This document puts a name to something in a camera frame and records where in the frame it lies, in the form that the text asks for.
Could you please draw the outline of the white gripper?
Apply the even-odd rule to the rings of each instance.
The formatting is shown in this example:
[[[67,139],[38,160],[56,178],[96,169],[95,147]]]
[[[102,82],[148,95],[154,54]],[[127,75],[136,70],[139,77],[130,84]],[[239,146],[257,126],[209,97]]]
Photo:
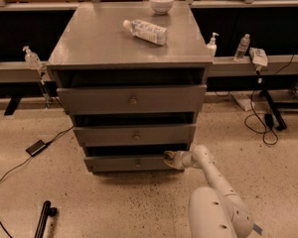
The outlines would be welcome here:
[[[178,151],[177,153],[175,153],[173,151],[166,151],[164,153],[164,156],[167,159],[164,161],[164,163],[168,167],[175,170],[184,170],[186,168],[192,168],[195,164],[195,161],[193,160],[191,152]]]

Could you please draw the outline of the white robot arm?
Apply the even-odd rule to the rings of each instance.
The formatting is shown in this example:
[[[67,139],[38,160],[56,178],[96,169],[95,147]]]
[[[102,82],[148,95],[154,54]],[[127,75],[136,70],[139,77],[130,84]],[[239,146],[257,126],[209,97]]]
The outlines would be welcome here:
[[[212,153],[203,145],[191,151],[166,151],[165,164],[176,170],[203,171],[207,186],[198,187],[189,199],[192,238],[247,238],[253,217],[240,195],[215,165]]]

